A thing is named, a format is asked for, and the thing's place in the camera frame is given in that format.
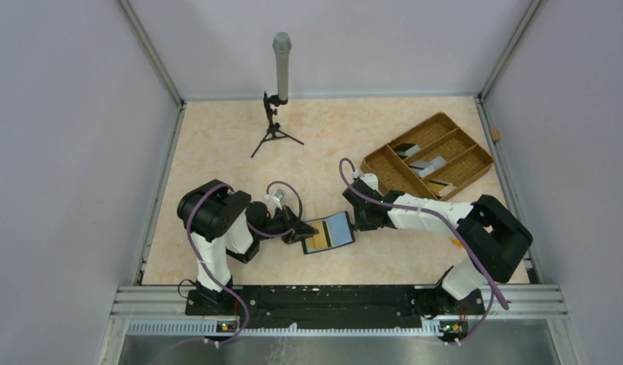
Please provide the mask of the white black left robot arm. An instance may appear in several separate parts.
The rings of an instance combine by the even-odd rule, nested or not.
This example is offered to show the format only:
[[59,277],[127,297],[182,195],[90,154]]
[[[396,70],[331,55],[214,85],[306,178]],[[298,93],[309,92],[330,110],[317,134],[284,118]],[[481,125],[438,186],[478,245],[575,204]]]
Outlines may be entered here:
[[185,194],[177,205],[177,217],[183,222],[198,262],[198,276],[191,293],[199,295],[214,314],[227,312],[233,302],[229,258],[246,264],[254,259],[265,240],[281,239],[291,244],[319,232],[302,220],[300,196],[295,195],[295,214],[283,202],[285,191],[275,190],[275,185],[295,192],[286,182],[271,182],[266,188],[266,201],[258,202],[249,193],[213,179]]

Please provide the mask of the black leather card holder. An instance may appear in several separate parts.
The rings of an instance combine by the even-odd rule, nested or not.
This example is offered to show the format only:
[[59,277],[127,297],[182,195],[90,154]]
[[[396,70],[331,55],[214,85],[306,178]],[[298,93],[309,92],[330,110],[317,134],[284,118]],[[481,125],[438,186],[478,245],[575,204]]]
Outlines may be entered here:
[[[312,221],[325,221],[329,225],[329,231],[331,233],[331,238],[332,238],[332,248],[329,250],[347,246],[355,242],[354,229],[350,222],[347,211],[342,211],[338,214],[334,214],[334,215],[324,217],[324,218],[318,218],[318,219],[314,219],[311,221],[306,221],[306,223],[309,224]],[[307,254],[307,250],[305,248],[305,240],[302,242],[302,250],[303,250],[304,255],[311,255],[311,254]]]

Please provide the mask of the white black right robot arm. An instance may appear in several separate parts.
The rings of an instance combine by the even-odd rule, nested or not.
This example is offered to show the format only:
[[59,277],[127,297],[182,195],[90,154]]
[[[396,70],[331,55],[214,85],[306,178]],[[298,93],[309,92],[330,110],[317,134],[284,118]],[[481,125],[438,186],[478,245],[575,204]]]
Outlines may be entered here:
[[354,209],[357,230],[420,230],[462,245],[466,258],[437,284],[434,302],[440,311],[455,313],[471,292],[485,285],[503,309],[509,308],[498,284],[512,278],[533,236],[497,198],[481,195],[474,202],[444,202],[398,190],[381,195],[366,178],[354,180],[342,195]]

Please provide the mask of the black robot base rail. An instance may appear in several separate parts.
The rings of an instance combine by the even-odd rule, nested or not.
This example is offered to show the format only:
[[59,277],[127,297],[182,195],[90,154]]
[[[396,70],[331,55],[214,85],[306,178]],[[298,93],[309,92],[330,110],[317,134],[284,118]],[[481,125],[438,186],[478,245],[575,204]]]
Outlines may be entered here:
[[248,329],[414,329],[438,316],[461,319],[485,311],[480,290],[463,300],[414,285],[245,285],[233,290],[234,296],[222,293],[215,300],[190,290],[186,315],[248,319]]

